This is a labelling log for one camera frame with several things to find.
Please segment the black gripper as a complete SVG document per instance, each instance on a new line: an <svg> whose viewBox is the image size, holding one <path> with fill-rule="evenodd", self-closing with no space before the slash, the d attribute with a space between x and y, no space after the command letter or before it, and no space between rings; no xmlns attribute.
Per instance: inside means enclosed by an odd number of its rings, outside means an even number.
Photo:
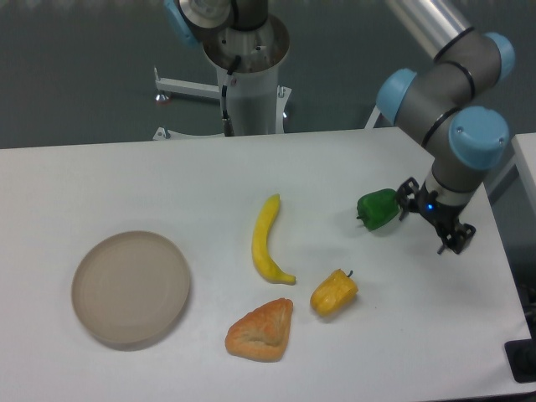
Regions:
<svg viewBox="0 0 536 402"><path fill-rule="evenodd" d="M461 254L476 233L474 226L458 222L465 197L442 187L434 178L427 178L421 188L413 177L408 178L396 190L395 201L400 209L399 221L419 213L435 226L441 239L438 255L445 250Z"/></svg>

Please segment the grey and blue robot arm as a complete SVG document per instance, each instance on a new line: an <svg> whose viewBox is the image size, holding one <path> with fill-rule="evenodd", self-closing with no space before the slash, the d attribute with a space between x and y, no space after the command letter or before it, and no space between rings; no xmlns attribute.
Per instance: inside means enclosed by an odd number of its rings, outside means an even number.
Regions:
<svg viewBox="0 0 536 402"><path fill-rule="evenodd" d="M163 8L174 33L201 45L216 69L224 134L281 132L277 79L290 36L268 3L166 1ZM434 61L423 75L397 70L376 97L382 116L434 158L425 181L407 179L394 203L428 221L443 249L461 253L476 231L460 214L509 140L502 116L473 100L511 73L515 52L502 35L478 33L447 1L391 1L389 9Z"/></svg>

